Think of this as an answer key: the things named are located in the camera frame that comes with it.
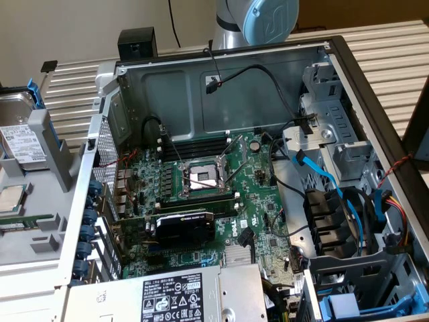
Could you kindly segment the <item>hard disk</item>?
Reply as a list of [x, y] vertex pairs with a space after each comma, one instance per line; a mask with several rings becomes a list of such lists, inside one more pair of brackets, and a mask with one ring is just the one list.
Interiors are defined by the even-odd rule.
[[10, 162], [15, 160], [23, 172], [58, 172], [49, 149], [53, 144], [60, 149], [62, 143], [49, 118], [48, 129], [32, 131], [28, 121], [36, 110], [48, 116], [39, 86], [33, 80], [24, 87], [0, 85], [0, 168], [12, 167]]

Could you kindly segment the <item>blue plastic disk carrier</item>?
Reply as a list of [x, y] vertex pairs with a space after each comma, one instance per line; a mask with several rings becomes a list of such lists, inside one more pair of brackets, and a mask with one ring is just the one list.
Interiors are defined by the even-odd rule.
[[337, 294], [324, 297], [319, 302], [322, 322], [368, 322], [393, 319], [429, 312], [429, 294], [423, 284], [417, 284], [413, 295], [397, 299], [395, 304], [372, 309], [358, 308], [356, 298], [351, 294]]

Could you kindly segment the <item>CPU socket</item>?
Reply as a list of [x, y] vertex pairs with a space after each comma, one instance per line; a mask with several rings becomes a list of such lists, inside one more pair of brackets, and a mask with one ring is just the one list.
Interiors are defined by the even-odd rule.
[[[178, 193], [181, 199], [198, 198], [204, 195], [223, 195], [233, 190], [229, 182], [229, 173], [226, 160], [218, 163], [217, 156], [200, 159], [187, 160], [184, 167], [178, 165]], [[197, 181], [208, 180], [211, 183], [219, 185], [218, 189], [202, 189], [197, 191], [190, 190], [188, 183], [184, 182], [184, 177]]]

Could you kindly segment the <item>metal locking lever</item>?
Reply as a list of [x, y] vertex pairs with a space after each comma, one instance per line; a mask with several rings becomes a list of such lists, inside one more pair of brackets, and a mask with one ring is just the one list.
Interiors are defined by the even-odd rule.
[[181, 158], [181, 155], [179, 154], [179, 152], [178, 152], [178, 150], [177, 150], [177, 148], [175, 146], [175, 143], [174, 143], [172, 137], [168, 133], [168, 130], [166, 129], [166, 126], [163, 123], [160, 125], [160, 133], [164, 134], [165, 136], [167, 136], [169, 142], [171, 143], [171, 145], [172, 145], [172, 147], [173, 147], [173, 149], [174, 149], [174, 151], [176, 153], [176, 156], [178, 157], [178, 159], [180, 161], [181, 166], [184, 167], [184, 163], [183, 163], [183, 160]]
[[206, 181], [197, 181], [191, 178], [184, 177], [184, 182], [188, 183], [190, 190], [197, 191], [202, 189], [218, 189], [219, 185]]

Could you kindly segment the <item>green motherboard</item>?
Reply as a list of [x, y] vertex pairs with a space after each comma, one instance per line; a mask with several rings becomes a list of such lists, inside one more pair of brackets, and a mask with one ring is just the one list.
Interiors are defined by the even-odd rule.
[[[287, 284], [292, 278], [292, 258], [288, 240], [286, 214], [279, 187], [273, 178], [273, 155], [277, 147], [269, 144], [266, 133], [253, 132], [225, 135], [227, 144], [243, 135], [247, 146], [246, 165], [242, 166], [239, 143], [226, 154], [229, 182], [235, 193], [238, 216], [215, 219], [216, 235], [203, 246], [168, 248], [149, 253], [147, 246], [126, 246], [114, 232], [123, 250], [124, 278], [136, 278], [175, 270], [225, 267], [225, 248], [232, 245], [251, 248], [251, 264], [257, 264], [263, 277], [273, 283]], [[251, 141], [261, 149], [253, 153]], [[161, 216], [160, 201], [180, 200], [178, 193], [179, 160], [166, 162], [165, 151], [174, 151], [171, 143], [159, 141], [156, 148], [130, 152], [121, 160], [116, 183], [116, 207], [119, 220]]]

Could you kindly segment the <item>black graphics card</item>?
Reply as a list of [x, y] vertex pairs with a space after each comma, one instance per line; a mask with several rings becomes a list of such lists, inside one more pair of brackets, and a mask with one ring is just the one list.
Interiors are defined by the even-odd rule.
[[170, 213], [122, 219], [114, 232], [126, 246], [161, 249], [200, 247], [215, 239], [215, 214], [208, 211]]

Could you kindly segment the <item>open PC case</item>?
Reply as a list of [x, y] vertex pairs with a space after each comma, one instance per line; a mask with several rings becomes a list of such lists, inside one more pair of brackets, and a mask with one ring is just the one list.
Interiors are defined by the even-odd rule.
[[[300, 111], [300, 96], [307, 92], [304, 69], [324, 62], [334, 67], [347, 92], [353, 127], [375, 151], [371, 178], [361, 188], [339, 185], [301, 150], [293, 158], [286, 151], [283, 131], [305, 115]], [[63, 322], [72, 287], [131, 279], [122, 276], [123, 250], [113, 234], [119, 220], [117, 177], [124, 155], [169, 142], [160, 133], [162, 123], [173, 140], [253, 132], [266, 133], [269, 144], [277, 147], [272, 176], [286, 214], [292, 278], [287, 284], [273, 283], [259, 269], [267, 322], [297, 322], [304, 271], [311, 259], [320, 257], [304, 212], [308, 189], [338, 193], [359, 228], [358, 251], [351, 258], [409, 254], [429, 289], [429, 188], [342, 38], [219, 52], [205, 48], [195, 54], [119, 62], [97, 102], [100, 111], [91, 120], [82, 154], [52, 322]], [[96, 196], [95, 238], [89, 242], [93, 250], [85, 259], [88, 274], [74, 278], [90, 180], [101, 182], [103, 189]]]

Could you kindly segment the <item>silver chipset heat sink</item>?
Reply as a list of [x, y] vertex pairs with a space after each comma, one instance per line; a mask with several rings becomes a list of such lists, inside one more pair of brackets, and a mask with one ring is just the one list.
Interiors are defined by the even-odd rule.
[[249, 246], [244, 248], [240, 245], [232, 245], [225, 248], [224, 264], [227, 268], [250, 265], [251, 263], [251, 248]]

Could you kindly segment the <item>silver drive cage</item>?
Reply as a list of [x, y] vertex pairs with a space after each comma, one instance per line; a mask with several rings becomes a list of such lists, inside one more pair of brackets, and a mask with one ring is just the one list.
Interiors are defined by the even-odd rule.
[[300, 111], [314, 115], [307, 121], [312, 130], [304, 133], [299, 126], [283, 131], [289, 158], [301, 150], [323, 170], [331, 173], [341, 186], [363, 187], [371, 178], [375, 151], [360, 129], [353, 127], [353, 112], [347, 92], [334, 67], [318, 63], [304, 69], [307, 92], [300, 96]]

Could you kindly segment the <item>blue drive caddies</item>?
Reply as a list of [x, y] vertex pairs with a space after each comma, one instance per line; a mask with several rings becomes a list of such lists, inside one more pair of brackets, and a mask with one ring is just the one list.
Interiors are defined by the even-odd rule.
[[[322, 322], [319, 302], [329, 295], [351, 294], [360, 310], [395, 304], [413, 295], [417, 284], [429, 289], [409, 254], [378, 252], [370, 256], [338, 259], [321, 256], [310, 260], [296, 315], [297, 322]], [[391, 322], [429, 322], [429, 312], [384, 319]]]

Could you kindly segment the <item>grey parts rack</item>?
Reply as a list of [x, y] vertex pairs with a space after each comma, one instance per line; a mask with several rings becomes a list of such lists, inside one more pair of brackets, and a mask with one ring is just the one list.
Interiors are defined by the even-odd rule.
[[[48, 129], [47, 118], [51, 120], [49, 113], [45, 116], [36, 110], [31, 114], [28, 125], [34, 132]], [[58, 165], [56, 174], [50, 170], [23, 172], [15, 160], [10, 162], [12, 167], [0, 168], [0, 192], [6, 186], [27, 185], [21, 207], [8, 215], [54, 216], [39, 221], [40, 229], [0, 235], [0, 267], [60, 257], [82, 162], [80, 153], [72, 153], [65, 140], [60, 142], [60, 149], [56, 144], [49, 149]]]

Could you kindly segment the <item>dark brown panel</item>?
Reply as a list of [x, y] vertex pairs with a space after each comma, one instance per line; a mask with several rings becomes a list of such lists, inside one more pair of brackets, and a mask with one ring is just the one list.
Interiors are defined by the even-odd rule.
[[408, 122], [402, 142], [415, 160], [429, 162], [429, 76]]

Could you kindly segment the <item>green RAM stick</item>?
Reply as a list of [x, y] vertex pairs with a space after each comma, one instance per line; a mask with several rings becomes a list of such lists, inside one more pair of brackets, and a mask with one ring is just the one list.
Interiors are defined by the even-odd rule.
[[27, 231], [40, 229], [38, 222], [43, 219], [52, 219], [53, 215], [8, 215], [0, 213], [0, 235], [7, 232]]

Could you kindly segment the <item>silver CPU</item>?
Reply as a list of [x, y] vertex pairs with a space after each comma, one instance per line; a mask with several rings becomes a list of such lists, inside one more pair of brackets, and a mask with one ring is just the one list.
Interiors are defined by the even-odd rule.
[[21, 207], [26, 184], [6, 186], [0, 192], [0, 214], [16, 213]]

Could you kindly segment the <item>brown cardboard box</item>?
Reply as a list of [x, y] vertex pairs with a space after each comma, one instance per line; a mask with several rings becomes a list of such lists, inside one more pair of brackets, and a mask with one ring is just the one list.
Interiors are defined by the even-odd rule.
[[429, 18], [429, 0], [300, 0], [298, 26], [327, 30]]

